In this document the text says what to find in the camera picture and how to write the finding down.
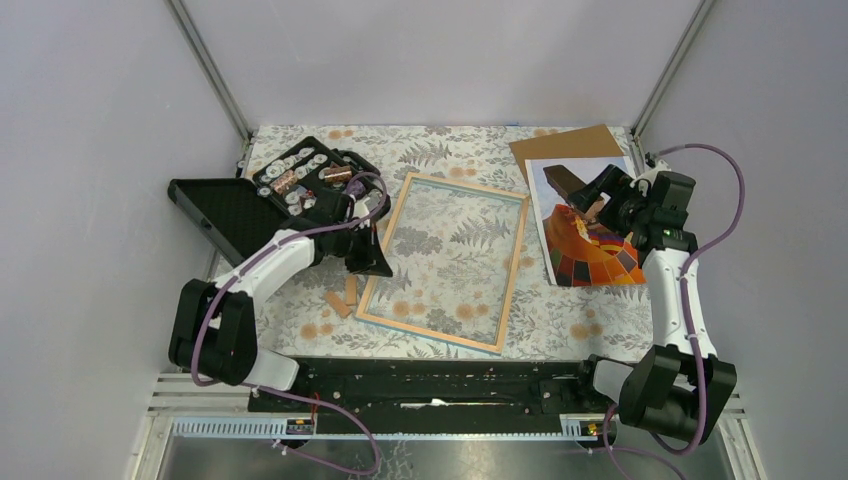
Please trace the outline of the wooden picture frame blue edge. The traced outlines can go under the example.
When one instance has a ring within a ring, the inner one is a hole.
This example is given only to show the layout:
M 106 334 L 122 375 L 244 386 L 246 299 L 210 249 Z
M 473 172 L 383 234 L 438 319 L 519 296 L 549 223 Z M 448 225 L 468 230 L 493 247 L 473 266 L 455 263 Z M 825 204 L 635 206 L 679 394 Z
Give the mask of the wooden picture frame blue edge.
M 421 173 L 406 176 L 359 320 L 476 351 L 502 352 L 530 198 Z

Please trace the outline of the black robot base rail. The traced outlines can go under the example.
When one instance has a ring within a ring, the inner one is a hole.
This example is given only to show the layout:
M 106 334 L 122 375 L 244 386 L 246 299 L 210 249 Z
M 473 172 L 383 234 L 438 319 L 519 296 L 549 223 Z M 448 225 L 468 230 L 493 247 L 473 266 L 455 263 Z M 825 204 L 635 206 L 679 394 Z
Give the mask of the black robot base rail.
M 358 427 L 329 409 L 338 405 L 374 434 L 560 434 L 563 415 L 600 418 L 610 401 L 591 389 L 578 361 L 367 359 L 304 357 L 292 391 L 321 406 L 269 393 L 248 401 L 251 413 L 303 414 L 320 434 Z

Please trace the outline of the hot air balloon photo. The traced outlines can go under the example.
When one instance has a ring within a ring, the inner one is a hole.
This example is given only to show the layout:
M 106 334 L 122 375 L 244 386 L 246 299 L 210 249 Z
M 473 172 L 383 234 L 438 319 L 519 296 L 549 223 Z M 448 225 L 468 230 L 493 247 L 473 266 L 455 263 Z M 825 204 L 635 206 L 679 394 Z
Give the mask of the hot air balloon photo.
M 604 194 L 586 214 L 575 210 L 564 196 L 569 187 L 550 183 L 560 168 L 581 182 L 595 179 L 609 165 L 631 174 L 624 157 L 552 158 L 525 162 L 536 229 L 550 283 L 562 287 L 640 285 L 646 282 L 638 254 L 627 237 L 612 233 L 597 222 L 609 196 Z

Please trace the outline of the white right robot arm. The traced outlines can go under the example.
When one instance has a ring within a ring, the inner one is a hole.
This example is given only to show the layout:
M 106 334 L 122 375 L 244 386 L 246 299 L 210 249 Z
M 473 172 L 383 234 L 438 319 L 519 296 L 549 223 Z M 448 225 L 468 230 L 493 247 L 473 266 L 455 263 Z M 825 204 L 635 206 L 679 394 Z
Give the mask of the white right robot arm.
M 561 197 L 580 213 L 597 202 L 600 224 L 629 236 L 648 285 L 653 345 L 634 365 L 592 355 L 585 377 L 573 386 L 575 402 L 597 412 L 610 401 L 620 421 L 650 433 L 660 444 L 684 442 L 679 454 L 702 444 L 712 432 L 737 383 L 733 364 L 719 359 L 703 320 L 697 285 L 703 253 L 685 230 L 694 179 L 653 170 L 634 179 L 608 165 L 584 182 L 571 175 Z

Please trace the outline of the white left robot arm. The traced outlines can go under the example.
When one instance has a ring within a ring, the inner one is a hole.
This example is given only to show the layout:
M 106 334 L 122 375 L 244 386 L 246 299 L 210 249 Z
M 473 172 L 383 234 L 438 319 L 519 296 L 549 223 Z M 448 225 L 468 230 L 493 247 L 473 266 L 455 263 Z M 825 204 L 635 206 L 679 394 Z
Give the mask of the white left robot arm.
M 272 389 L 272 398 L 285 410 L 304 407 L 311 387 L 298 376 L 299 363 L 260 347 L 256 316 L 275 292 L 326 255 L 343 258 L 352 274 L 393 274 L 369 220 L 279 230 L 230 272 L 182 287 L 168 347 L 170 362 L 187 369 L 200 387 L 222 383 Z

